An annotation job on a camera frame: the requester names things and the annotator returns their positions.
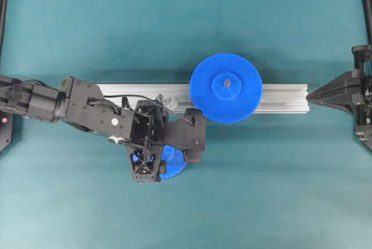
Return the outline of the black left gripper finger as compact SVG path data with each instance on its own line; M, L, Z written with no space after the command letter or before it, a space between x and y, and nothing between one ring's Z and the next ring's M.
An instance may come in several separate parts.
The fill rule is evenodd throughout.
M356 76L345 72L307 95L307 102L354 114L352 96L356 94Z

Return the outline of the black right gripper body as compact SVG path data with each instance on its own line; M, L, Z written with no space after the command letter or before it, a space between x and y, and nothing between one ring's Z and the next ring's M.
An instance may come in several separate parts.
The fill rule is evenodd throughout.
M145 101L131 108L125 99L117 106L106 99L99 86L74 77L63 80L60 88L65 103L60 105L62 121L87 132L113 138L114 143L143 149L160 141L161 129L169 114Z

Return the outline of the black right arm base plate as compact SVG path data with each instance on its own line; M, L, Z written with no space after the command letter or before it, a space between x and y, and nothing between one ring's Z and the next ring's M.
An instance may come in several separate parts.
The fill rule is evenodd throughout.
M1 111L0 149L4 152L12 143L14 114Z

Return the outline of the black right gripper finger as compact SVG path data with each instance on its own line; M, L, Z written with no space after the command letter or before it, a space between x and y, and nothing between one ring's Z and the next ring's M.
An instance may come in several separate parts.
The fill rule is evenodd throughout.
M202 160L202 154L206 147L206 133L174 133L164 136L162 141L164 144L180 150L185 162L196 164Z
M177 119L167 124L163 133L165 136L205 136L206 119L202 111L188 108L184 112L184 119Z

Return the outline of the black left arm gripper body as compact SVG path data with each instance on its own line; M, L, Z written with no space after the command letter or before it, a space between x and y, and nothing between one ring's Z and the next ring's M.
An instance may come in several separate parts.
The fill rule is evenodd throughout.
M366 74L364 65L371 63L371 45L357 45L352 48L354 56L353 76L358 78L355 105L355 133L361 143L371 143L371 74Z

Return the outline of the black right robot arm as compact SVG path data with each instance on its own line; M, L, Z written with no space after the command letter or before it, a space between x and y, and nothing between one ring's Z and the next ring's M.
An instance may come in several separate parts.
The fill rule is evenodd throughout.
M128 95L119 97L121 105L116 105L98 85L74 77L66 78L59 90L39 80L1 77L4 112L43 122L63 121L83 132L116 137L134 149L169 145L181 151L205 150L206 120L200 110L189 108L171 122L171 112L157 100L140 97L132 108Z

